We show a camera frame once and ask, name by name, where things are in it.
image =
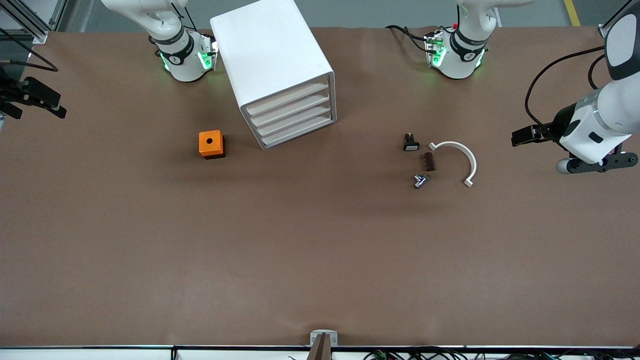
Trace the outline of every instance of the orange cube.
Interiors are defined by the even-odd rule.
[[[203,158],[220,159],[227,156],[225,152],[225,137],[220,130],[203,131],[198,140],[200,145],[200,155]]]

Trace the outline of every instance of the white curved handle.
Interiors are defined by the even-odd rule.
[[[471,174],[469,174],[469,176],[465,179],[465,185],[467,185],[469,188],[473,186],[473,182],[471,181],[471,178],[476,174],[476,170],[478,168],[476,156],[474,155],[474,153],[471,152],[471,150],[469,150],[468,147],[464,146],[459,142],[441,142],[438,145],[434,143],[429,144],[429,147],[433,151],[435,151],[437,148],[442,146],[455,147],[456,149],[460,150],[461,152],[464,152],[465,155],[467,155],[467,157],[469,158],[469,163],[471,163]]]

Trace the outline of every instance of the yellow floor stripe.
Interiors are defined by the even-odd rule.
[[[564,0],[564,5],[566,6],[566,12],[569,13],[569,19],[571,20],[571,25],[580,26],[580,19],[578,19],[578,13],[575,12],[575,6],[573,5],[573,0]]]

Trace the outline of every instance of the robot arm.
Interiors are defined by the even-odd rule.
[[[429,65],[452,79],[469,77],[484,55],[486,42],[497,25],[494,8],[517,7],[535,0],[456,0],[460,11],[454,31],[439,31],[426,39]]]
[[[570,153],[557,164],[563,174],[637,164],[637,156],[621,152],[621,144],[640,133],[640,3],[631,6],[607,34],[605,58],[613,81],[562,109],[545,125],[546,132]],[[514,132],[513,146],[550,140],[539,130],[533,126]]]
[[[160,49],[164,67],[179,81],[195,81],[214,68],[218,48],[208,35],[187,31],[174,7],[188,0],[102,0],[109,10],[121,13],[145,29]]]

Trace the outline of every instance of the white box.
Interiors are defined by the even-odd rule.
[[[211,18],[231,87],[263,149],[336,121],[333,69],[293,0]]]

